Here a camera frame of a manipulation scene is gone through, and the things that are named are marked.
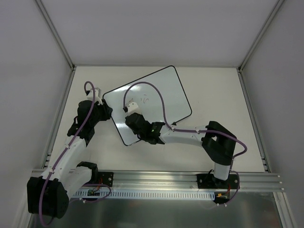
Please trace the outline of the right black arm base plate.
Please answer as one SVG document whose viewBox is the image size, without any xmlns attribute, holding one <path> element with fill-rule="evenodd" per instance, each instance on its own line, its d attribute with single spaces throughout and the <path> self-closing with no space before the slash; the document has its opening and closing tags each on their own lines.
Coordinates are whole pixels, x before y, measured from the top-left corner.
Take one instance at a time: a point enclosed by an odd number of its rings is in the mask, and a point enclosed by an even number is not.
<svg viewBox="0 0 304 228">
<path fill-rule="evenodd" d="M 236 174 L 229 174 L 227 180 L 220 180 L 214 177 L 213 173 L 199 173 L 196 175 L 199 189 L 228 189 L 236 190 L 239 180 Z"/>
</svg>

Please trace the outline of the white whiteboard black frame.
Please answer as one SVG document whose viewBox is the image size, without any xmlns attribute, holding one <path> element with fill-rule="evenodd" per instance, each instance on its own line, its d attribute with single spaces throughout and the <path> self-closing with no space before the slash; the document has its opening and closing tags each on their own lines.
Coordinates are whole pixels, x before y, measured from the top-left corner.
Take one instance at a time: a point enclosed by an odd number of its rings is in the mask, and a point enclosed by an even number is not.
<svg viewBox="0 0 304 228">
<path fill-rule="evenodd" d="M 123 144 L 130 146 L 139 142 L 138 137 L 125 124 L 124 104 L 138 104 L 145 120 L 163 122 L 161 98 L 164 101 L 166 119 L 169 124 L 177 123 L 192 115 L 192 109 L 174 66 L 168 66 L 103 95 L 112 108 L 112 120 Z"/>
</svg>

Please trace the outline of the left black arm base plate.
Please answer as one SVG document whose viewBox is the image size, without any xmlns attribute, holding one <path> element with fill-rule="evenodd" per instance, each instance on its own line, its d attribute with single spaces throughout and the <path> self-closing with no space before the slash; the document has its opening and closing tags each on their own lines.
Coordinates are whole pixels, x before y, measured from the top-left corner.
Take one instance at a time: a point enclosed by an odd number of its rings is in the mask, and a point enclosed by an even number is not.
<svg viewBox="0 0 304 228">
<path fill-rule="evenodd" d="M 110 172 L 110 171 L 99 171 L 98 172 L 97 183 L 112 187 L 113 180 L 114 180 L 113 172 Z"/>
</svg>

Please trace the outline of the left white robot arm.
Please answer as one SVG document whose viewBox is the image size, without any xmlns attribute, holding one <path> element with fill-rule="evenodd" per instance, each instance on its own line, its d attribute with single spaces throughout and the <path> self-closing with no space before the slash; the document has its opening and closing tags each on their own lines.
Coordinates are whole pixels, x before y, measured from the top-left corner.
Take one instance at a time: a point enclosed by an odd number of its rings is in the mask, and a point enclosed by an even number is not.
<svg viewBox="0 0 304 228">
<path fill-rule="evenodd" d="M 104 99 L 78 104 L 63 151 L 39 177 L 30 177 L 27 182 L 29 213 L 60 219 L 79 188 L 100 183 L 97 164 L 79 162 L 78 158 L 93 138 L 97 123 L 109 120 L 112 111 Z"/>
</svg>

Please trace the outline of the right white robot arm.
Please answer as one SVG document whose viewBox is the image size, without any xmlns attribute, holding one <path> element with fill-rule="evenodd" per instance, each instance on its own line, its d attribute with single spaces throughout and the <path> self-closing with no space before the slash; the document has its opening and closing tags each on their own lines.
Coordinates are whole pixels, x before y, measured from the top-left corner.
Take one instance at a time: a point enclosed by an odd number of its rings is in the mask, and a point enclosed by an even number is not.
<svg viewBox="0 0 304 228">
<path fill-rule="evenodd" d="M 125 124 L 141 141 L 149 144 L 181 143 L 204 149 L 214 162 L 214 169 L 211 177 L 206 177 L 202 183 L 207 188 L 228 187 L 237 138 L 218 122 L 210 121 L 203 128 L 178 129 L 163 122 L 150 123 L 142 114 L 133 113 L 126 116 Z"/>
</svg>

